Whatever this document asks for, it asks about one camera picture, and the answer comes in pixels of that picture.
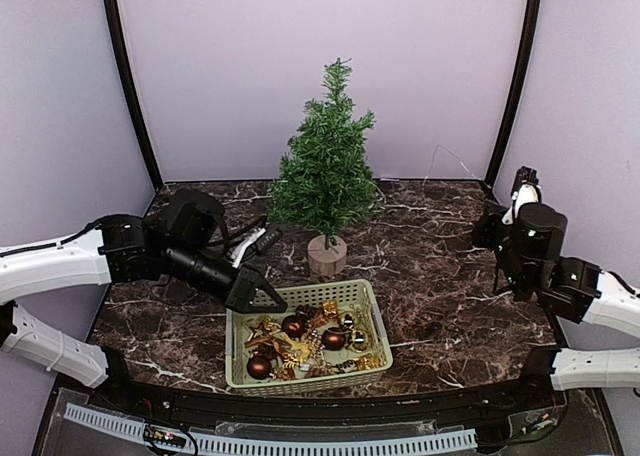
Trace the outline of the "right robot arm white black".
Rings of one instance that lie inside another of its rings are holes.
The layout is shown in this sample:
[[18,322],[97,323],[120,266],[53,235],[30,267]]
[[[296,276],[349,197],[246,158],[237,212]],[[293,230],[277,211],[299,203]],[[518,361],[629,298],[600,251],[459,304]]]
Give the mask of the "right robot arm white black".
[[[539,202],[519,208],[486,204],[474,226],[475,246],[493,252],[496,273],[515,300],[537,303],[553,316],[639,335],[639,291],[617,273],[561,254],[567,218]],[[531,352],[522,379],[510,389],[521,410],[549,392],[639,386],[639,350],[576,350],[543,347]]]

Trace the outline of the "small green christmas tree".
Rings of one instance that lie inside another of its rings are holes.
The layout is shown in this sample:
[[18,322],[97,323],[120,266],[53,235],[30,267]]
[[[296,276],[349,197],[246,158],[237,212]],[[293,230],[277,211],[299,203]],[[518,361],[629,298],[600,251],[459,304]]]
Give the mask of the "small green christmas tree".
[[325,93],[304,104],[304,118],[267,190],[271,221],[317,233],[307,243],[308,265],[325,277],[346,266],[347,243],[340,230],[380,209],[365,151],[375,115],[370,110],[353,115],[355,103],[347,94],[351,74],[349,62],[340,58],[324,67]]

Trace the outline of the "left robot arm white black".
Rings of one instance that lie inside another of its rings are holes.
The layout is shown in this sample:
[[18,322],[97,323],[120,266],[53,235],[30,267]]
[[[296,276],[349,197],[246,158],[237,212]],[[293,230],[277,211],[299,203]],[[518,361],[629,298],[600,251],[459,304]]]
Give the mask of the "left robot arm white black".
[[166,219],[113,215],[76,234],[1,253],[1,349],[74,379],[101,388],[120,412],[141,403],[140,388],[130,382],[122,354],[57,330],[19,305],[24,296],[76,286],[104,286],[174,278],[222,299],[236,313],[283,313],[286,302],[245,259],[261,254],[279,237],[262,227],[237,251],[211,250],[215,219],[180,225]]

